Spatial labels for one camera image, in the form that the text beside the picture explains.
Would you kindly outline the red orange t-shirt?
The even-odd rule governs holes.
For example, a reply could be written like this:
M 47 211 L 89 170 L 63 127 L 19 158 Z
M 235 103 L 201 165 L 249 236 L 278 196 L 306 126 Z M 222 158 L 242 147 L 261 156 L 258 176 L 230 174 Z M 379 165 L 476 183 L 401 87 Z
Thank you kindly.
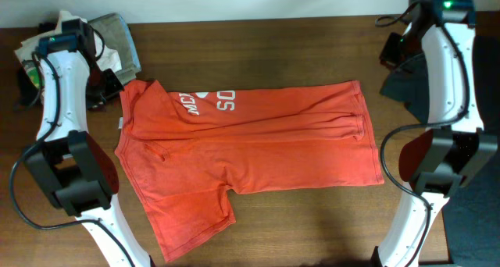
M 182 93 L 131 81 L 116 156 L 172 262 L 235 223 L 227 193 L 384 182 L 356 80 Z

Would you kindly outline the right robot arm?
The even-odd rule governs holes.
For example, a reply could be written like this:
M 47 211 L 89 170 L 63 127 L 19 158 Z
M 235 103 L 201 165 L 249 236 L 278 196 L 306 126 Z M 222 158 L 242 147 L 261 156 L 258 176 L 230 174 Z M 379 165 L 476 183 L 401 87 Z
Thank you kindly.
M 474 82 L 476 10 L 472 0 L 409 0 L 399 17 L 382 16 L 376 27 L 406 23 L 388 38 L 380 61 L 397 70 L 419 49 L 427 64 L 429 112 L 425 131 L 399 155 L 396 180 L 385 160 L 388 141 L 416 129 L 400 126 L 381 142 L 380 164 L 402 191 L 391 228 L 373 249 L 372 266 L 417 266 L 436 215 L 451 196 L 467 186 L 498 150 L 498 138 L 484 132 Z

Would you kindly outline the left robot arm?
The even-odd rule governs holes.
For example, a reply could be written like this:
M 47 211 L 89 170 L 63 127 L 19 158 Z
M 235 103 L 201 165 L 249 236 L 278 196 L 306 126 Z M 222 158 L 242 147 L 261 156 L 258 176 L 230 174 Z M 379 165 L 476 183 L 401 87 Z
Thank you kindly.
M 109 265 L 152 266 L 122 213 L 116 167 L 88 133 L 87 111 L 116 98 L 123 85 L 110 68 L 98 66 L 102 51 L 89 24 L 67 20 L 61 29 L 34 49 L 45 90 L 43 117 L 36 141 L 19 162 L 50 204 L 74 220 L 44 226 L 21 218 L 38 230 L 82 225 Z

